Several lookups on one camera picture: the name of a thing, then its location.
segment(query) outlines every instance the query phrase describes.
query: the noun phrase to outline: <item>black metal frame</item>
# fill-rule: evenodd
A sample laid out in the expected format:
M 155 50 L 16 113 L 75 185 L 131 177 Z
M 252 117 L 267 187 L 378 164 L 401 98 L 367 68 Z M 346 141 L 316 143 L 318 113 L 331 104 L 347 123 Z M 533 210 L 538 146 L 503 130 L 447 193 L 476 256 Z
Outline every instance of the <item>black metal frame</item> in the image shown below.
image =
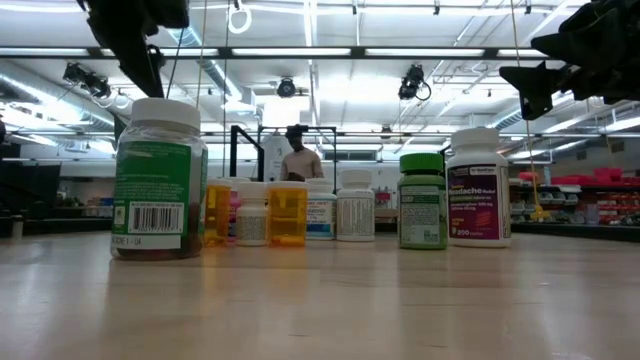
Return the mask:
M 229 154 L 229 176 L 235 177 L 238 174 L 238 133 L 242 135 L 248 142 L 255 146 L 258 151 L 258 181 L 264 181 L 264 149 L 259 142 L 255 142 L 238 125 L 231 126 L 231 151 Z
M 278 131 L 280 129 L 287 129 L 287 126 L 258 126 L 258 144 L 262 141 L 262 131 L 263 130 L 275 130 Z M 333 132 L 333 192 L 336 193 L 338 191 L 338 129 L 335 126 L 304 126 L 304 130 L 330 130 Z

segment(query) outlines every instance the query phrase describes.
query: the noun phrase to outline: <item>man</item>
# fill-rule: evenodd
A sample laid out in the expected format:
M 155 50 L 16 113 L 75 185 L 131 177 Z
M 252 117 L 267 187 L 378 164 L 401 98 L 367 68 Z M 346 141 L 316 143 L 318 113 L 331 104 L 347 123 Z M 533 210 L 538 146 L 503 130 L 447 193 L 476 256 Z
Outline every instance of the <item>man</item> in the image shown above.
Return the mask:
M 323 178 L 320 157 L 302 145 L 302 130 L 294 126 L 285 135 L 293 152 L 282 160 L 280 180 L 304 181 L 311 178 Z

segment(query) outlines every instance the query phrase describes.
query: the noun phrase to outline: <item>table surface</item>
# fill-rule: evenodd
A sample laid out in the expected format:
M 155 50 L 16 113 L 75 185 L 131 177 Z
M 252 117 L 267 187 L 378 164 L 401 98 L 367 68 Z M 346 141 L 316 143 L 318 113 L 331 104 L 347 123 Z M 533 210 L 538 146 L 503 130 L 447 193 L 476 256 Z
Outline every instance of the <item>table surface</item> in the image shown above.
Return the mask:
M 640 246 L 375 243 L 111 259 L 107 233 L 0 245 L 0 359 L 638 359 Z

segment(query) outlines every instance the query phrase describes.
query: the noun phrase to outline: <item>purple label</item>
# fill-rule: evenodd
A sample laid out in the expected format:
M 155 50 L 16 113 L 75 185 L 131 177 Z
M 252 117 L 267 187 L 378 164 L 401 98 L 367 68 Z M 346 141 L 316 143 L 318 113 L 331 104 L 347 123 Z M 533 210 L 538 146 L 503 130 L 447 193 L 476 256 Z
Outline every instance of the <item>purple label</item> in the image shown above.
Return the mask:
M 495 164 L 457 166 L 447 171 L 449 236 L 500 239 L 499 171 Z

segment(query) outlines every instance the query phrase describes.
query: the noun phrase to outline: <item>medicine bottle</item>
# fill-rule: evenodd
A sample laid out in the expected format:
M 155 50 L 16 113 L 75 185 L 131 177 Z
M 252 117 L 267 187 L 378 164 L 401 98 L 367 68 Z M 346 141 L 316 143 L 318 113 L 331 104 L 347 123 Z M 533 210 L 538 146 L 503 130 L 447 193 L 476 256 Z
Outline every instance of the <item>medicine bottle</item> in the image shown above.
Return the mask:
M 371 171 L 342 170 L 338 191 L 338 241 L 373 241 L 375 238 L 375 194 Z
M 267 240 L 271 246 L 304 246 L 309 184 L 275 181 L 267 186 Z
M 199 255 L 207 162 L 196 108 L 159 98 L 134 102 L 116 155 L 112 255 L 129 260 Z
M 226 246 L 229 234 L 231 181 L 209 179 L 204 217 L 204 246 Z
M 398 245 L 403 249 L 447 248 L 444 164 L 440 154 L 400 157 Z
M 238 198 L 238 185 L 251 180 L 243 177 L 223 177 L 223 180 L 231 181 L 231 202 L 229 207 L 229 233 L 227 235 L 227 245 L 233 246 L 236 243 L 236 212 L 241 206 Z
M 236 211 L 236 245 L 267 245 L 267 199 L 262 182 L 238 184 L 238 197 L 242 206 Z
M 333 182 L 327 179 L 307 179 L 307 240 L 335 240 L 336 200 Z
M 447 162 L 449 242 L 507 247 L 511 242 L 509 163 L 496 152 L 498 130 L 466 129 L 451 136 Z

